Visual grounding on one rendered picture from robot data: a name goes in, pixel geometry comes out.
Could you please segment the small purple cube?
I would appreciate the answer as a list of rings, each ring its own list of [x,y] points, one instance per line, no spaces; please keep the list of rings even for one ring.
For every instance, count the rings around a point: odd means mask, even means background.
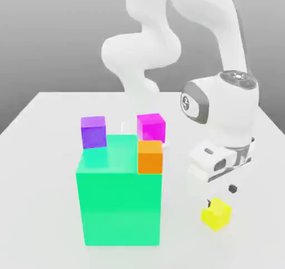
[[[106,147],[107,142],[105,117],[82,117],[81,137],[84,149]]]

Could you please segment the small magenta cube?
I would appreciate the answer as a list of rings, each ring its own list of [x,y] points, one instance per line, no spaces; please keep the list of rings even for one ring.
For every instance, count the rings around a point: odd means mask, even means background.
[[[166,122],[159,113],[137,115],[139,140],[158,140],[165,143]]]

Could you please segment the large green box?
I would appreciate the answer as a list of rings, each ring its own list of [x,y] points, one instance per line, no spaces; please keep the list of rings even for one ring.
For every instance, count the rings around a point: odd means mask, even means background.
[[[76,170],[87,246],[157,246],[162,174],[138,173],[136,135],[108,135],[83,150]]]

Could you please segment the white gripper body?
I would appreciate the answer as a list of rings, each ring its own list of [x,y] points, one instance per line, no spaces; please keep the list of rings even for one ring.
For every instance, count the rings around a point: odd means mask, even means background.
[[[226,204],[236,203],[254,170],[255,159],[250,158],[242,166],[220,175],[207,184],[206,199],[212,201],[213,198],[219,198]]]

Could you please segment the small yellow cube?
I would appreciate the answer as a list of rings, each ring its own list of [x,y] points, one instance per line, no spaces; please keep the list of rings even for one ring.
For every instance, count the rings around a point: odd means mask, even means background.
[[[219,198],[213,198],[210,206],[202,210],[201,220],[212,230],[217,231],[229,223],[231,215],[231,206]]]

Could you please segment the small orange cube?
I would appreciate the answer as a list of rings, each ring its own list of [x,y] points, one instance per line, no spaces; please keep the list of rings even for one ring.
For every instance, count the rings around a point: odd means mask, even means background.
[[[162,174],[163,149],[160,140],[138,141],[138,173]]]

